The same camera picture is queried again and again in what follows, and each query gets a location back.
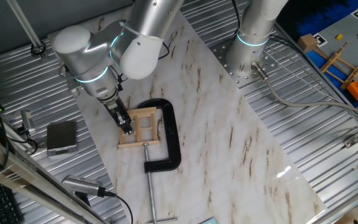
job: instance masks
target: small metal box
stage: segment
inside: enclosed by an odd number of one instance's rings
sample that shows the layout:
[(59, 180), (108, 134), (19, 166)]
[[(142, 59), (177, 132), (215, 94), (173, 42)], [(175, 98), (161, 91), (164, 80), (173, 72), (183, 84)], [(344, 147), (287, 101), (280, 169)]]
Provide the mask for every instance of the small metal box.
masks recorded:
[(47, 155), (57, 156), (78, 151), (76, 122), (65, 121), (47, 126)]

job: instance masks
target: gray cable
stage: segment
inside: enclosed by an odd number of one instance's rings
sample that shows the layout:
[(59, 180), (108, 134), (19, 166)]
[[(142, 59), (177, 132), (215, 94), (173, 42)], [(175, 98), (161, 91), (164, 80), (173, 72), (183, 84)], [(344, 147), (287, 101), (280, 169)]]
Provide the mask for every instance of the gray cable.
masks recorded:
[(291, 103), (291, 102), (285, 101), (283, 98), (281, 98), (276, 93), (276, 91), (273, 89), (273, 86), (270, 83), (269, 79), (266, 79), (265, 83), (268, 86), (268, 88), (270, 89), (270, 91), (272, 92), (273, 96), (276, 97), (276, 99), (279, 102), (283, 103), (284, 105), (292, 106), (292, 107), (308, 107), (308, 106), (320, 106), (320, 105), (339, 106), (341, 108), (351, 110), (351, 111), (353, 111), (353, 112), (358, 114), (358, 109), (357, 108), (354, 108), (352, 106), (346, 105), (344, 103), (338, 103), (338, 102), (322, 101), (322, 102), (314, 102), (314, 103)]

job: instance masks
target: small wooden frame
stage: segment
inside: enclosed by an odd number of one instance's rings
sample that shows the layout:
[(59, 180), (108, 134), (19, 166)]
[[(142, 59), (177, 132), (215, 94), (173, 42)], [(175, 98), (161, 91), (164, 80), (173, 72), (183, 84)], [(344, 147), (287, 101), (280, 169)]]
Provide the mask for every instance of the small wooden frame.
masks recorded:
[[(341, 59), (340, 56), (342, 54), (342, 51), (343, 49), (346, 47), (346, 45), (349, 43), (349, 41), (347, 41), (337, 52), (335, 52), (335, 54), (329, 58), (327, 60), (327, 62), (325, 63), (325, 65), (323, 65), (321, 67), (321, 71), (323, 73), (327, 73), (328, 75), (334, 77), (336, 80), (340, 81), (342, 83), (341, 85), (341, 89), (342, 90), (345, 90), (347, 88), (347, 86), (353, 81), (353, 79), (358, 75), (358, 66), (353, 66), (351, 64), (349, 64), (348, 62), (346, 62), (345, 60)], [(337, 76), (335, 76), (334, 74), (332, 74), (331, 72), (328, 71), (328, 68), (331, 66), (331, 65), (335, 65), (335, 61), (338, 60), (340, 62), (342, 62), (343, 64), (347, 65), (348, 67), (352, 68), (353, 69), (353, 72), (348, 75), (348, 78), (343, 81), (341, 80), (340, 78), (338, 78)]]
[[(157, 144), (159, 140), (157, 139), (157, 127), (155, 125), (155, 110), (156, 107), (152, 108), (142, 108), (142, 109), (134, 109), (129, 110), (128, 115), (131, 118), (132, 122), (134, 123), (134, 133), (131, 134), (132, 136), (136, 136), (136, 142), (126, 143), (126, 134), (120, 129), (120, 136), (119, 136), (119, 145), (118, 147), (134, 147), (134, 146), (141, 146), (143, 143), (147, 142), (149, 144)], [(140, 119), (141, 118), (150, 118), (150, 127), (141, 128), (140, 126)], [(143, 130), (152, 130), (153, 140), (152, 141), (143, 141), (142, 132)]]

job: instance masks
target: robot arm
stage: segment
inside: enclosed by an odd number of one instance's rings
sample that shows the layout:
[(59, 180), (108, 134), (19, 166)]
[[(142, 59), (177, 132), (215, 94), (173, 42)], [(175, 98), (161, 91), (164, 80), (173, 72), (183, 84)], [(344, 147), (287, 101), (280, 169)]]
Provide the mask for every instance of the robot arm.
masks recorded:
[(127, 23), (116, 21), (93, 34), (82, 26), (63, 29), (53, 49), (85, 91), (96, 97), (126, 134), (131, 118), (123, 105), (111, 65), (142, 79), (157, 66), (163, 38), (184, 0), (138, 0)]

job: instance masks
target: white marble board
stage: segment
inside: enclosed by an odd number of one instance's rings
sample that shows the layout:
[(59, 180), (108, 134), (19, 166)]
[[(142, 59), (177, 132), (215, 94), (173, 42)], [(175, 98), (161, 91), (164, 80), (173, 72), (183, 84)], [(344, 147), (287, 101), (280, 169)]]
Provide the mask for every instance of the white marble board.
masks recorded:
[[(126, 9), (84, 26), (95, 32), (128, 15)], [(171, 54), (149, 77), (124, 82), (120, 92), (128, 108), (165, 98), (175, 110), (182, 162), (177, 170), (152, 174), (157, 218), (299, 224), (326, 209), (182, 14), (165, 42)], [(102, 104), (84, 91), (76, 100), (117, 194), (131, 206), (134, 223), (151, 221), (143, 147), (119, 149), (118, 127)], [(161, 142), (149, 146), (151, 161), (167, 157), (161, 113), (156, 121)]]

